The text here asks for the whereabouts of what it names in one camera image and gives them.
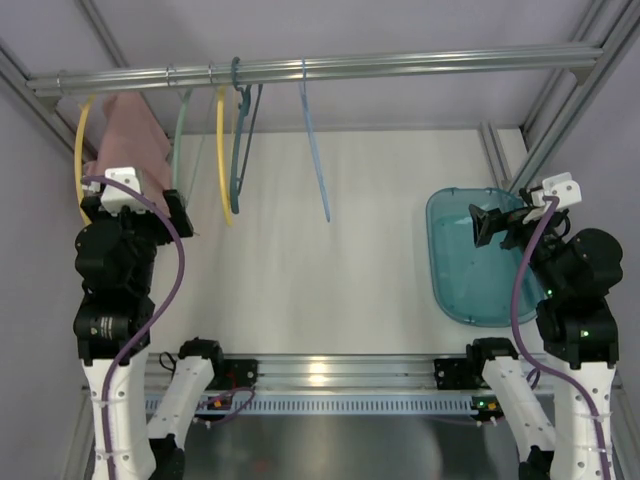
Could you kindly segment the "pink trousers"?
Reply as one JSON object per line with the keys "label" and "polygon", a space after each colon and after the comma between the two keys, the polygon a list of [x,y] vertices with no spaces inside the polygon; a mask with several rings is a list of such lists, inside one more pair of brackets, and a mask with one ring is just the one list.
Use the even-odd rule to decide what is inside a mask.
{"label": "pink trousers", "polygon": [[170,143],[150,108],[138,93],[117,93],[104,101],[103,114],[107,124],[97,158],[83,160],[84,198],[97,195],[101,200],[108,184],[136,196],[135,191],[105,178],[106,169],[134,167],[141,182],[141,194],[168,214],[169,208],[161,195],[164,190],[174,189],[167,160]]}

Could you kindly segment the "yellow hanger with trousers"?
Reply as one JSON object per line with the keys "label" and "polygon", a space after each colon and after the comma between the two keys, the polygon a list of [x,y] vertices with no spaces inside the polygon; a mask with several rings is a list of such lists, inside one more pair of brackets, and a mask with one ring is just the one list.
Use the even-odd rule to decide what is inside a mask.
{"label": "yellow hanger with trousers", "polygon": [[80,212],[81,219],[85,226],[90,224],[90,220],[87,215],[84,213],[82,209],[82,201],[84,199],[84,193],[82,188],[82,175],[83,175],[83,152],[84,152],[84,138],[86,125],[89,118],[89,113],[93,102],[95,100],[95,95],[90,95],[87,101],[82,105],[80,117],[76,129],[75,134],[75,142],[74,142],[74,184],[75,184],[75,193],[77,206]]}

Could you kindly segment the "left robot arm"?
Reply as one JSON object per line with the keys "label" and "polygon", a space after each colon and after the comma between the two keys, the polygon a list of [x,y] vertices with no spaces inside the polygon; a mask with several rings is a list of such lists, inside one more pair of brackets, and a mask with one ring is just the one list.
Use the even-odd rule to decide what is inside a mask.
{"label": "left robot arm", "polygon": [[206,388],[224,371],[215,340],[194,338],[179,350],[170,385],[152,416],[145,408],[150,329],[168,307],[150,298],[157,250],[193,234],[185,201],[163,193],[166,213],[133,198],[109,212],[86,198],[91,222],[76,237],[75,268],[84,297],[73,323],[88,382],[95,438],[96,479],[181,479],[185,440]]}

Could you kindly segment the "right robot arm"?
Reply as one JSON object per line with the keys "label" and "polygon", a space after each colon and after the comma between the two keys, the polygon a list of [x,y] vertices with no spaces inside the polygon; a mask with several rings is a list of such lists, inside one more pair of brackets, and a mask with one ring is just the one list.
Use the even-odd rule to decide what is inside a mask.
{"label": "right robot arm", "polygon": [[[599,229],[565,240],[567,195],[559,188],[529,193],[523,208],[503,212],[469,207],[476,247],[505,235],[519,248],[510,300],[511,338],[476,339],[466,347],[473,375],[494,393],[516,441],[520,479],[612,479],[611,389],[619,360],[618,326],[606,301],[623,277],[619,242]],[[520,291],[528,271],[545,297],[536,325],[547,355],[525,346]]]}

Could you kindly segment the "dark teal hanger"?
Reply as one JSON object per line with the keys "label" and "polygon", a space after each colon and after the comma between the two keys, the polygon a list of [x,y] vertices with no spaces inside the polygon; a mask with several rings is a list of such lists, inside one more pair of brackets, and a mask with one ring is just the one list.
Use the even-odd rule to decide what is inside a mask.
{"label": "dark teal hanger", "polygon": [[[257,113],[262,97],[263,85],[258,85],[256,100],[252,100],[252,85],[246,84],[244,87],[240,86],[238,81],[238,67],[240,64],[240,58],[234,57],[231,62],[231,80],[234,90],[241,95],[241,101],[238,104],[238,117],[236,120],[236,128],[234,132],[232,156],[231,156],[231,177],[230,177],[230,209],[231,212],[237,215],[240,212],[239,198],[244,185],[247,163],[249,159]],[[247,140],[244,150],[243,161],[240,160],[240,147],[242,140],[242,133],[244,129],[244,122],[248,115],[251,115],[251,122],[247,133]]]}

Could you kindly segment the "green hanger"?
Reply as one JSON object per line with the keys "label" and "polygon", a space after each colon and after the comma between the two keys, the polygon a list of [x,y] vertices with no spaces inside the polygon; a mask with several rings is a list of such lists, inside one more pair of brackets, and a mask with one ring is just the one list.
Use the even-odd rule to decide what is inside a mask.
{"label": "green hanger", "polygon": [[195,88],[189,86],[182,95],[181,105],[176,121],[174,143],[171,159],[171,172],[172,172],[172,186],[177,192],[181,192],[181,150],[182,150],[182,137],[184,133],[184,127],[188,115],[188,109],[191,98],[193,96]]}

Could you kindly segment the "light blue hanger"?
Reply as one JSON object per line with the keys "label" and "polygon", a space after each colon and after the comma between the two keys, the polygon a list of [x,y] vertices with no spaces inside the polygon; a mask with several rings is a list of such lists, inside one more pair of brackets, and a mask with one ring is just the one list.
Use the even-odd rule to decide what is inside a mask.
{"label": "light blue hanger", "polygon": [[325,220],[327,223],[330,223],[331,222],[330,203],[328,198],[328,192],[325,185],[324,172],[323,172],[322,163],[320,159],[320,153],[319,153],[319,148],[318,148],[315,130],[313,126],[311,109],[310,109],[309,99],[307,94],[307,63],[305,58],[301,59],[301,69],[302,69],[302,79],[298,84],[298,90],[299,90],[299,96],[302,104],[305,129],[306,129],[306,133],[309,141],[311,158],[312,158],[316,180],[317,180],[317,184],[318,184],[318,188],[321,196]]}

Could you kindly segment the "teal transparent plastic bin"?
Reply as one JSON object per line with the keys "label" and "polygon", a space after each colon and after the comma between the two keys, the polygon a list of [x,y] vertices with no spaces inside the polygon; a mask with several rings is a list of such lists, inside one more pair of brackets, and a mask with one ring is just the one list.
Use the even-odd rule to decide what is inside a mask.
{"label": "teal transparent plastic bin", "polygon": [[524,205],[516,196],[495,188],[445,188],[426,204],[429,264],[435,299],[454,321],[484,328],[511,325],[510,305],[519,248],[504,250],[499,232],[477,248],[469,206],[503,212]]}

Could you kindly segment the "aluminium hanging rail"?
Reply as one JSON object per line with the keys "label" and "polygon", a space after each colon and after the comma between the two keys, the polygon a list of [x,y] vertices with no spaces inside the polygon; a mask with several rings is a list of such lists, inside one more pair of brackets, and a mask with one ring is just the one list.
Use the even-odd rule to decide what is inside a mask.
{"label": "aluminium hanging rail", "polygon": [[37,74],[26,86],[41,98],[84,93],[146,91],[218,85],[328,81],[514,70],[590,68],[603,55],[593,43],[529,45],[460,51],[373,54],[206,65],[61,70]]}

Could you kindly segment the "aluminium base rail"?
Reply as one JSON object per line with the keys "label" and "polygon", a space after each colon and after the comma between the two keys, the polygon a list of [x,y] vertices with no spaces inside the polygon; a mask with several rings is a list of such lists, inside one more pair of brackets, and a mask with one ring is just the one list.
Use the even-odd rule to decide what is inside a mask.
{"label": "aluminium base rail", "polygon": [[134,387],[144,393],[165,391],[173,377],[183,380],[205,372],[205,392],[253,388],[272,395],[428,395],[486,392],[464,354],[454,355],[293,355],[217,354],[197,356],[184,366],[161,354],[134,361],[133,371],[118,367],[108,382],[109,392],[126,394]]}

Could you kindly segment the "aluminium frame post left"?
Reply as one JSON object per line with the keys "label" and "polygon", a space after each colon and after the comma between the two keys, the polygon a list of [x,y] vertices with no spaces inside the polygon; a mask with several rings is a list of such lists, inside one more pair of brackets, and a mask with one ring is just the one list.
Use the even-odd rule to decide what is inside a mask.
{"label": "aluminium frame post left", "polygon": [[82,97],[40,98],[27,82],[42,72],[128,64],[96,1],[3,1],[1,92],[63,152],[74,149]]}

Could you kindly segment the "aluminium frame post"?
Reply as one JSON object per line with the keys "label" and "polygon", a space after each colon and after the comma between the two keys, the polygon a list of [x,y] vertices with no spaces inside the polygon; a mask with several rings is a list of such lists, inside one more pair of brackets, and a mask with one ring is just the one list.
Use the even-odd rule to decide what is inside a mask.
{"label": "aluminium frame post", "polygon": [[128,64],[96,1],[3,1],[1,92],[63,152],[74,149],[82,97],[40,98],[27,82],[42,72]]}
{"label": "aluminium frame post", "polygon": [[527,155],[504,184],[508,191],[516,193],[534,183],[639,39],[637,1],[623,1],[609,18],[605,16],[606,9],[605,1],[593,2],[574,35],[576,39],[591,37],[596,41],[602,53],[595,64],[552,73],[536,97],[521,125]]}

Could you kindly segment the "aluminium frame post right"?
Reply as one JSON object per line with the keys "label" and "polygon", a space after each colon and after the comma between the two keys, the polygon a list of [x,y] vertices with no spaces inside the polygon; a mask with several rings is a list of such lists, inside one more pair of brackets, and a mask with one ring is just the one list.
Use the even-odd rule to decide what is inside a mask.
{"label": "aluminium frame post right", "polygon": [[639,39],[637,1],[623,1],[609,18],[605,16],[606,9],[605,1],[593,2],[574,35],[576,39],[591,37],[596,41],[602,53],[595,64],[552,73],[536,97],[521,125],[527,155],[504,184],[508,191],[516,193],[534,183]]}

